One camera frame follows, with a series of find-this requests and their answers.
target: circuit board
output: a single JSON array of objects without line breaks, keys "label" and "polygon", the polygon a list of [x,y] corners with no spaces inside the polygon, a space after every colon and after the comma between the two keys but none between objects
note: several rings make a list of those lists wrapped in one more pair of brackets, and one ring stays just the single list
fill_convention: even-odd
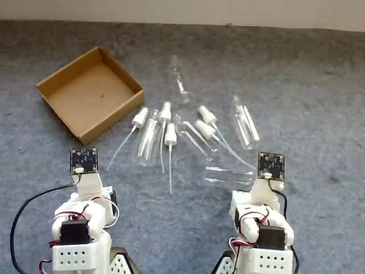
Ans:
[{"label": "circuit board", "polygon": [[70,153],[70,173],[76,174],[75,169],[84,168],[83,173],[98,171],[98,149],[96,147],[74,148]]},{"label": "circuit board", "polygon": [[271,180],[284,181],[283,154],[259,152],[257,163],[257,178],[267,179],[267,174],[271,174]]}]

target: white wall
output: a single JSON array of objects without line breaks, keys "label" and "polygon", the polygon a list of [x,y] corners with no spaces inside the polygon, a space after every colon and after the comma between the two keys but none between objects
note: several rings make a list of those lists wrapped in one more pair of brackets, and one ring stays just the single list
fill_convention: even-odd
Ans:
[{"label": "white wall", "polygon": [[0,19],[365,31],[364,0],[0,0]]}]

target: cardboard box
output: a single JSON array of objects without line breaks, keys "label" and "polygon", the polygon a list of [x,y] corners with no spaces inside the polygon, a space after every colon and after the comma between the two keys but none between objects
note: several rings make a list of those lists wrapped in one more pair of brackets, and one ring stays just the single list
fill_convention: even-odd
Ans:
[{"label": "cardboard box", "polygon": [[83,144],[144,103],[142,87],[101,47],[62,67],[37,88]]}]

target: gray carpet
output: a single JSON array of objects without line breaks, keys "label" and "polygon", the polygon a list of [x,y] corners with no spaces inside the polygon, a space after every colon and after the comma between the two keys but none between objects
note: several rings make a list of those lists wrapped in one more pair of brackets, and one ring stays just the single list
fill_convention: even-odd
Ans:
[{"label": "gray carpet", "polygon": [[[301,273],[365,273],[364,33],[71,22],[0,22],[0,273],[15,273],[9,232],[16,211],[36,192],[71,181],[69,149],[80,146],[35,85],[96,45],[142,84],[151,107],[179,102],[166,75],[170,56],[180,56],[196,101],[216,112],[237,151],[224,119],[231,94],[244,96],[261,150],[286,155]],[[182,142],[173,158],[172,197],[158,166],[131,163],[133,140],[106,172],[131,118],[92,143],[103,183],[119,198],[113,244],[126,247],[142,273],[210,273],[234,236],[231,186],[203,183],[204,166]],[[241,153],[253,163],[254,154]],[[235,160],[222,154],[221,163]],[[38,273],[38,262],[50,258],[52,213],[70,192],[37,199],[21,217],[15,243],[27,272]]]}]

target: clear plastic bottle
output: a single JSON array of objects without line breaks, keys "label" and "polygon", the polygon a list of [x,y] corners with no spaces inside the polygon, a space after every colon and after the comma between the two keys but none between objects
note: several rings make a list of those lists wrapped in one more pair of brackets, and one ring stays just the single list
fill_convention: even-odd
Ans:
[{"label": "clear plastic bottle", "polygon": [[179,91],[184,103],[189,103],[191,101],[190,92],[186,90],[186,81],[184,79],[181,63],[177,55],[172,56],[172,76],[174,89]]},{"label": "clear plastic bottle", "polygon": [[161,138],[159,111],[151,110],[140,130],[132,161],[142,166],[153,166]]},{"label": "clear plastic bottle", "polygon": [[254,170],[242,171],[230,170],[222,168],[216,164],[205,167],[204,181],[213,186],[225,186],[232,190],[241,189],[244,190],[252,186],[255,179]]},{"label": "clear plastic bottle", "polygon": [[206,140],[199,131],[188,121],[183,121],[178,115],[173,117],[177,134],[194,150],[197,155],[206,160],[213,159],[218,150],[217,144],[212,140]]},{"label": "clear plastic bottle", "polygon": [[247,107],[241,103],[238,96],[233,97],[233,124],[244,150],[257,147],[260,140],[256,126],[253,123]]}]

